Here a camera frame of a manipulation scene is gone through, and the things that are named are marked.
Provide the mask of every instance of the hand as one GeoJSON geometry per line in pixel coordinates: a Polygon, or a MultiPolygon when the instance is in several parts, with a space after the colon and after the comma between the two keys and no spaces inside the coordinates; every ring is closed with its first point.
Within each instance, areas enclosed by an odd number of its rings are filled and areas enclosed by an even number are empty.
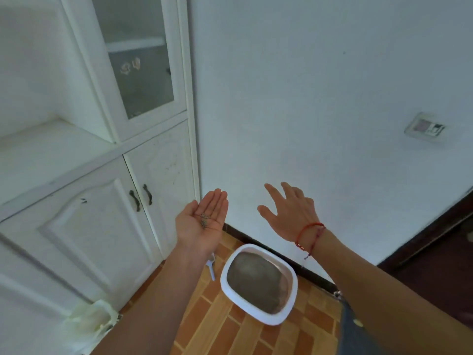
{"type": "Polygon", "coordinates": [[[196,256],[199,261],[207,261],[222,238],[227,212],[227,192],[220,189],[208,192],[199,204],[197,201],[187,204],[175,220],[176,247],[196,256]]]}
{"type": "Polygon", "coordinates": [[[272,185],[264,185],[274,200],[278,215],[274,215],[264,205],[258,206],[258,211],[279,236],[294,242],[299,232],[310,223],[318,223],[319,217],[313,199],[306,198],[302,190],[291,187],[286,182],[282,182],[281,185],[286,199],[272,185]]]}

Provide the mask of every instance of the plastic bag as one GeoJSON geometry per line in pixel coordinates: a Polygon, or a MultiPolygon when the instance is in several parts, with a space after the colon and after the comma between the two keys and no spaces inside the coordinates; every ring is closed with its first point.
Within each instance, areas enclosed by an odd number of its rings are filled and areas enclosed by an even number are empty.
{"type": "Polygon", "coordinates": [[[63,323],[66,342],[76,354],[87,355],[114,327],[118,312],[104,300],[76,309],[63,323]]]}

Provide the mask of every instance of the glass panel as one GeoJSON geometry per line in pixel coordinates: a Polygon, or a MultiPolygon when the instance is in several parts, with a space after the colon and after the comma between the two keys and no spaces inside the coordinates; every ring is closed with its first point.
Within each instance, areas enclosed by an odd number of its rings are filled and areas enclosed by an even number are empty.
{"type": "Polygon", "coordinates": [[[269,314],[278,313],[286,304],[287,278],[259,254],[238,254],[228,268],[227,282],[243,299],[269,314]]]}
{"type": "Polygon", "coordinates": [[[92,0],[128,119],[174,101],[161,0],[92,0]]]}

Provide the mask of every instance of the black cabinet handle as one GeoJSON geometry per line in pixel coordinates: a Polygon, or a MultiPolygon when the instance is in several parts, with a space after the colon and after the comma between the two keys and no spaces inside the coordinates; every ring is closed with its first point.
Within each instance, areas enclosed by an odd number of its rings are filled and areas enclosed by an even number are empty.
{"type": "Polygon", "coordinates": [[[147,185],[143,185],[143,189],[145,190],[146,194],[148,195],[148,198],[150,199],[150,204],[153,204],[153,195],[151,194],[151,192],[148,190],[148,186],[147,185]]]}
{"type": "Polygon", "coordinates": [[[128,194],[131,195],[131,196],[133,197],[133,199],[135,200],[135,203],[136,203],[136,211],[139,212],[139,209],[140,209],[140,208],[139,208],[139,200],[138,200],[138,198],[136,198],[135,192],[134,192],[134,191],[130,191],[128,194]]]}

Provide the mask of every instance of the cat litter box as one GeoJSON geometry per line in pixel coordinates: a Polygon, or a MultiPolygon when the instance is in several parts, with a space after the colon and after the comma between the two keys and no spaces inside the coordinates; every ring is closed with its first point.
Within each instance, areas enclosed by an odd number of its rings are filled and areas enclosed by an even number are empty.
{"type": "Polygon", "coordinates": [[[245,244],[231,255],[220,284],[233,303],[267,325],[282,323],[296,301],[294,270],[281,258],[253,244],[245,244]]]}

